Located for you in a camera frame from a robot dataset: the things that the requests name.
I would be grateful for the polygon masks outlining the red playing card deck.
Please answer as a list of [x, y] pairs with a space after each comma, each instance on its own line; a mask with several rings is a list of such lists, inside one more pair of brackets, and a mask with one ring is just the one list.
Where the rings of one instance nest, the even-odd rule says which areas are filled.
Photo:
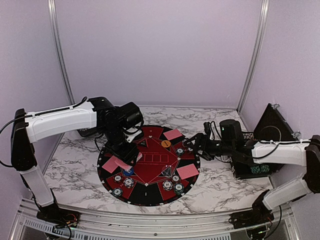
[[143, 154], [140, 152], [140, 153], [137, 155], [137, 157], [136, 157], [136, 159], [134, 160], [134, 162], [136, 163], [136, 162], [139, 161], [142, 157], [143, 157]]

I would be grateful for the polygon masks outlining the single red playing card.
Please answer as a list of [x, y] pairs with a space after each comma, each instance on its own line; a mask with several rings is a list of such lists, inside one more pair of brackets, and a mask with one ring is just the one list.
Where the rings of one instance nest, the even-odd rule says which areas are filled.
[[113, 173], [118, 167], [125, 171], [129, 171], [132, 166], [124, 163], [122, 160], [118, 159], [115, 156], [112, 156], [110, 159], [103, 164], [102, 168], [108, 173]]

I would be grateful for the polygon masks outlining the blue small blind button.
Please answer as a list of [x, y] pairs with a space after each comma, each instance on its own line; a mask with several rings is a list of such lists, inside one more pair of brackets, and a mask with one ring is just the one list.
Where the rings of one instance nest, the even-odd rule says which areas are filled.
[[131, 168], [130, 170], [125, 170], [125, 171], [123, 172], [123, 174], [124, 174], [125, 176], [131, 176], [131, 175], [134, 174], [134, 169]]

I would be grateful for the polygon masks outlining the orange big blind button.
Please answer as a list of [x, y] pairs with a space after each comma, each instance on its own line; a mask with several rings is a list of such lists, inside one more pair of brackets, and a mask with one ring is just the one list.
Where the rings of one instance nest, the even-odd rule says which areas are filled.
[[164, 148], [169, 148], [171, 146], [171, 142], [169, 140], [163, 140], [161, 142], [161, 146], [164, 147]]

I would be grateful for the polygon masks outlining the red brown poker chip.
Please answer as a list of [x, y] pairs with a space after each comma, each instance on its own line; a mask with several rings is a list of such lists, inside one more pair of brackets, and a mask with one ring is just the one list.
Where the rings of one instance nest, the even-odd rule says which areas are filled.
[[175, 183], [178, 183], [180, 181], [180, 177], [178, 175], [173, 175], [172, 176], [172, 181]]
[[113, 180], [114, 180], [115, 183], [120, 183], [122, 181], [122, 176], [121, 175], [116, 175], [113, 178]]

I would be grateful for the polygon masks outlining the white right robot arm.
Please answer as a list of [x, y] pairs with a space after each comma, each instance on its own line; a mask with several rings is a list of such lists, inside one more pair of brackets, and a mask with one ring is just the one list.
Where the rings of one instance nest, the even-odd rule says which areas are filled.
[[247, 219], [258, 224], [267, 211], [308, 194], [320, 192], [320, 137], [296, 141], [245, 140], [241, 125], [227, 119], [216, 126], [205, 122], [205, 133], [198, 133], [182, 142], [200, 157], [211, 160], [215, 156], [229, 156], [233, 162], [258, 167], [261, 164], [298, 165], [306, 172], [294, 179], [263, 192], [253, 203]]

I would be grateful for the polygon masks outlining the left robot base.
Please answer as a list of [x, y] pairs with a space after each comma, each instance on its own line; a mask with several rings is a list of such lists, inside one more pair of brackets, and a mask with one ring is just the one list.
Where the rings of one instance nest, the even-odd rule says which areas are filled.
[[40, 206], [36, 217], [46, 222], [54, 223], [59, 228], [76, 227], [79, 223], [78, 211], [60, 208], [56, 203], [48, 206]]

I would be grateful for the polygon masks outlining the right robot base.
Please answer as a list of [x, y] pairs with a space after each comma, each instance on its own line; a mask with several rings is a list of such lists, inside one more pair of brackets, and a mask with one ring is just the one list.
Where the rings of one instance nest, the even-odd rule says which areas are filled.
[[250, 210], [234, 212], [229, 216], [228, 222], [234, 229], [253, 227], [259, 224], [272, 222], [275, 219], [271, 210], [253, 208]]

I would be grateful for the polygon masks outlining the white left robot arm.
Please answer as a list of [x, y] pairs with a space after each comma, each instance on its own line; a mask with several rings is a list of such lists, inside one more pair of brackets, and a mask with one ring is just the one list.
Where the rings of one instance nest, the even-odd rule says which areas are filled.
[[140, 108], [133, 102], [114, 106], [105, 97], [84, 97], [79, 103], [43, 111], [16, 110], [11, 121], [11, 166], [19, 172], [44, 215], [53, 223], [63, 219], [55, 205], [44, 170], [64, 133], [84, 130], [106, 137], [106, 149], [122, 162], [135, 165], [140, 153], [133, 139], [142, 133]]

